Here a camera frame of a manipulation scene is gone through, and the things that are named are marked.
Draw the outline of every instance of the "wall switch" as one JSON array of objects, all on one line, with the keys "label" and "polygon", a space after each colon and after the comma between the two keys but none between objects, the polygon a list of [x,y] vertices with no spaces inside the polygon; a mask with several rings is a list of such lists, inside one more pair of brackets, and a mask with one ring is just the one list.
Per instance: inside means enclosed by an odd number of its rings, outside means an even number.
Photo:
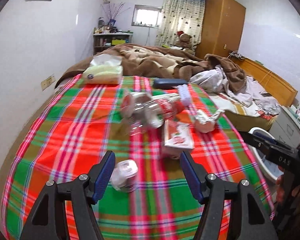
[{"label": "wall switch", "polygon": [[56,78],[54,77],[54,75],[51,75],[47,79],[43,80],[41,82],[42,91],[45,90],[47,87],[49,87],[55,81],[56,81]]}]

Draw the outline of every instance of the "small white container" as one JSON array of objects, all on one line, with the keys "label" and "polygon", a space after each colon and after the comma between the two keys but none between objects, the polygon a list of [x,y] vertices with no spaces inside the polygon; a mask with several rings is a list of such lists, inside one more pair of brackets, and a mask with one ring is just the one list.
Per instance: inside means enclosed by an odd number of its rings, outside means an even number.
[{"label": "small white container", "polygon": [[132,192],[136,189],[138,166],[134,160],[119,162],[114,168],[110,182],[115,190]]}]

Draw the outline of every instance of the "white basin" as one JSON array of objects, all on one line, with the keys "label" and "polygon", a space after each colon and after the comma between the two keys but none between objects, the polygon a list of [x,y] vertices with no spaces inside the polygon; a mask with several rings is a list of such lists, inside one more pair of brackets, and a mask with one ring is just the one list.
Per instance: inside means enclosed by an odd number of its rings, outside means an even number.
[{"label": "white basin", "polygon": [[[266,130],[263,130],[262,128],[259,127],[254,127],[249,131],[250,134],[254,134],[256,132],[259,132],[262,135],[274,139],[274,137],[270,133],[268,133]],[[279,170],[278,165],[266,160],[264,154],[259,150],[257,150],[255,147],[252,147],[250,145],[248,145],[248,147],[252,152],[252,154],[254,155],[254,157],[256,158],[256,161],[263,175],[267,178],[268,184],[269,182],[275,184],[275,181],[277,180],[278,176],[283,174],[283,172]]]}]

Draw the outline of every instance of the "white wall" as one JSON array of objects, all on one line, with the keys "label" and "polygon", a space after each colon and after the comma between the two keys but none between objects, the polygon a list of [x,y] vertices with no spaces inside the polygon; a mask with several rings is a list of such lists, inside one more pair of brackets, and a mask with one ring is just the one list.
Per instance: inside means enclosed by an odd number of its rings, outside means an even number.
[{"label": "white wall", "polygon": [[[148,27],[141,27],[141,26],[131,26],[132,18],[133,18],[133,11],[134,11],[134,6],[136,4],[139,5],[148,5],[148,6],[154,6],[154,7],[162,7],[163,5],[163,0],[110,0],[111,3],[120,3],[124,2],[125,7],[124,8],[129,8],[127,11],[122,13],[116,20],[115,26],[118,29],[121,30],[131,30],[133,31],[133,43],[140,44],[140,45],[145,45],[148,37],[148,32],[149,28]],[[154,46],[155,39],[157,35],[157,29],[155,28],[150,28],[150,35],[149,39],[147,42],[148,46]]]},{"label": "white wall", "polygon": [[32,114],[53,93],[40,83],[58,79],[92,55],[101,0],[10,0],[0,13],[0,168]]},{"label": "white wall", "polygon": [[300,16],[288,0],[237,0],[246,7],[239,52],[295,89],[300,101]]}]

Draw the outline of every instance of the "blue gripper pad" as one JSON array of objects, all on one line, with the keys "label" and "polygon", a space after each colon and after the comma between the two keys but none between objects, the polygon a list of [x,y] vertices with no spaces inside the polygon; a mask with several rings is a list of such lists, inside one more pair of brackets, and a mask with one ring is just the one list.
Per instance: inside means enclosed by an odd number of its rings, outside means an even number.
[{"label": "blue gripper pad", "polygon": [[195,173],[192,165],[190,164],[185,152],[182,152],[180,155],[180,165],[183,171],[183,174],[186,177],[186,181],[190,188],[192,196],[199,202],[203,203],[204,197],[201,192],[201,183],[200,180]]},{"label": "blue gripper pad", "polygon": [[100,199],[102,199],[107,185],[109,183],[110,177],[115,167],[115,154],[113,151],[107,151],[105,156],[102,158],[101,162],[97,164],[101,166],[101,170],[99,171],[98,176],[96,177],[96,181],[94,183],[94,193],[92,199],[95,203],[97,203]]}]

